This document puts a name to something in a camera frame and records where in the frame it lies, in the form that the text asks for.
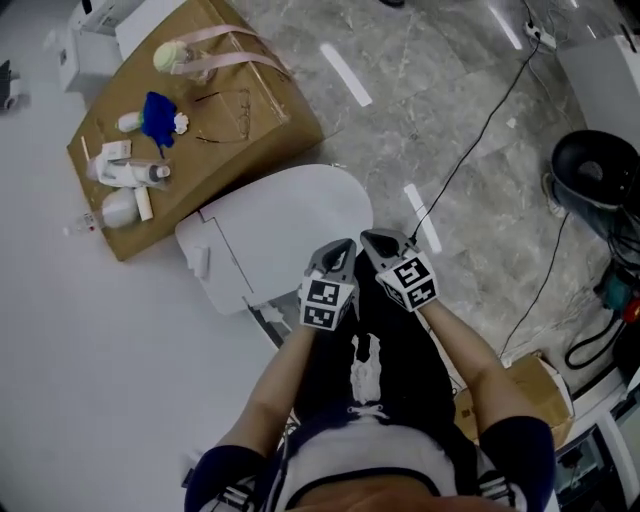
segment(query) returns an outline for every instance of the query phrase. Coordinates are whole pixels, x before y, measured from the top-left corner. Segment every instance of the gray tile floor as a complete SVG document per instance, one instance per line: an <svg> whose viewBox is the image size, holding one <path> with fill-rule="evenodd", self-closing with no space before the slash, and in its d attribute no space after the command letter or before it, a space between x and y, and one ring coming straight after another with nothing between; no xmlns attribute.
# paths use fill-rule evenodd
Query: gray tile floor
<svg viewBox="0 0 640 512"><path fill-rule="evenodd" d="M612 0L554 1L528 0L561 48L619 33ZM366 188L375 225L406 233L417 218L404 187L414 183L432 203L531 52L521 0L413 0L403 9L377 0L234 3L292 70L323 126L327 140L297 163L346 169ZM352 67L371 105L359 106L320 53L323 42ZM432 213L443 245L432 256L443 301L497 351L540 287L560 227L540 175L555 143L580 128L557 58L539 52ZM428 248L422 235L418 241ZM552 277L506 354L542 349L574 390L606 366L603 358L572 372L562 356L606 324L591 288L607 262L604 242L569 219ZM292 297L277 302L295 317Z"/></svg>

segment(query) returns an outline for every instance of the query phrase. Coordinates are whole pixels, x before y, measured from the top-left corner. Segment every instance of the strap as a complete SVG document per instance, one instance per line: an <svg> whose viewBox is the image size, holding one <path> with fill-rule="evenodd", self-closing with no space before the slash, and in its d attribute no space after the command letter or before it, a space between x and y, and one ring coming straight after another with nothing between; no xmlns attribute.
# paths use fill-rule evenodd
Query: strap
<svg viewBox="0 0 640 512"><path fill-rule="evenodd" d="M233 66L234 64L242 64L244 62L259 62L277 69L282 74L287 74L278 64L269 57L251 52L233 52L214 55L205 59L194 60L186 64L176 63L171 68L172 75L184 75L186 73L195 73L197 71L206 71L209 69L223 68Z"/></svg>
<svg viewBox="0 0 640 512"><path fill-rule="evenodd" d="M215 27L207 27L195 32L190 32L180 37L176 37L174 41L182 41L186 44L198 43L200 41L206 41L207 39L213 39L229 32L239 32L241 34L249 34L250 36L258 36L253 30L248 28L238 27L236 25L216 25Z"/></svg>

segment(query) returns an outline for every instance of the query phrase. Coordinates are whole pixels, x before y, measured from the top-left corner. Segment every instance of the toilet seat lid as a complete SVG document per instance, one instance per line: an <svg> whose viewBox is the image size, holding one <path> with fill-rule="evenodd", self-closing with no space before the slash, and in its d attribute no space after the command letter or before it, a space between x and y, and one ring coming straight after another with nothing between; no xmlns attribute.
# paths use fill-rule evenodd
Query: toilet seat lid
<svg viewBox="0 0 640 512"><path fill-rule="evenodd" d="M252 291L250 305L295 290L312 253L340 238L360 246L373 225L371 201L349 173L329 165L286 169L202 208L215 218Z"/></svg>

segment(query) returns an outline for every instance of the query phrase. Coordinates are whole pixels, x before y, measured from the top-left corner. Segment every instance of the power strip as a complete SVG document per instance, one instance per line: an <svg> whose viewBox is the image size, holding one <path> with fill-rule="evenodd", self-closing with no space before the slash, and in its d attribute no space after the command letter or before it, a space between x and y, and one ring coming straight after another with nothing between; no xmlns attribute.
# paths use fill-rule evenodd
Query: power strip
<svg viewBox="0 0 640 512"><path fill-rule="evenodd" d="M550 50L556 51L556 39L551 34L544 31L543 28L538 28L531 22L524 24L524 33L532 39L540 39L540 43L545 45Z"/></svg>

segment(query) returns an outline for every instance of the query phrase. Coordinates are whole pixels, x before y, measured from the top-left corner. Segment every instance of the brown cardboard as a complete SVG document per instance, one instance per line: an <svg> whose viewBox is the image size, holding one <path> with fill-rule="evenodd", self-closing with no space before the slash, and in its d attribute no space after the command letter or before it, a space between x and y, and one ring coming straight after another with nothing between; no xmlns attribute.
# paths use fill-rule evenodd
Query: brown cardboard
<svg viewBox="0 0 640 512"><path fill-rule="evenodd" d="M210 200L233 181L250 181L322 140L320 125L291 77L263 64L239 64L217 71L212 80L199 87L183 76L159 73L153 67L157 47L172 38L220 24L250 28L223 0L188 0L160 24L133 52L96 99L67 147L92 210L113 191L85 177L86 161L81 137L90 156L100 152L104 142L130 138L133 158L158 159L154 142L142 132L122 134L115 128L127 112L142 110L146 93L155 91L169 97L189 117L186 134L174 134L175 144L165 149L171 163L171 183L167 191L150 189L154 218L134 226L103 231L118 260L139 253L173 232L184 217ZM250 51L277 60L253 36L228 34L198 43L210 54ZM251 95L250 133L241 140L236 112L237 91ZM214 98L195 98L225 91ZM227 142L212 144L196 136Z"/></svg>
<svg viewBox="0 0 640 512"><path fill-rule="evenodd" d="M556 448L560 448L569 435L569 430L573 425L573 417L549 372L537 357L528 355L513 363L507 369L507 373L531 400L542 419L549 424L554 445ZM477 443L478 429L473 401L468 389L458 393L455 404L456 425L467 438Z"/></svg>

